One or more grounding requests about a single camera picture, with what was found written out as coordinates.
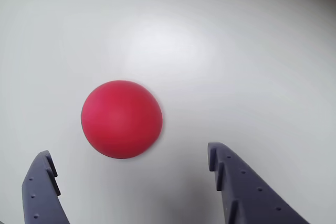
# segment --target ball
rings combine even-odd
[[[131,81],[110,81],[86,99],[81,123],[89,143],[103,155],[132,158],[159,137],[162,113],[155,97]]]

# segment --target white surface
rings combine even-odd
[[[0,0],[0,220],[50,150],[71,223],[223,223],[207,143],[236,151],[311,223],[334,223],[336,12],[327,0]],[[149,88],[164,131],[144,155],[86,141],[87,95]]]

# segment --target red ball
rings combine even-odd
[[[158,139],[162,113],[154,96],[131,81],[110,81],[86,99],[81,122],[89,143],[113,158],[131,158]]]

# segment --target white table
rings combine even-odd
[[[0,0],[0,220],[50,150],[71,223],[223,223],[207,143],[240,155],[310,223],[334,223],[336,12],[329,0]],[[96,152],[87,95],[138,82],[164,112],[131,160]]]

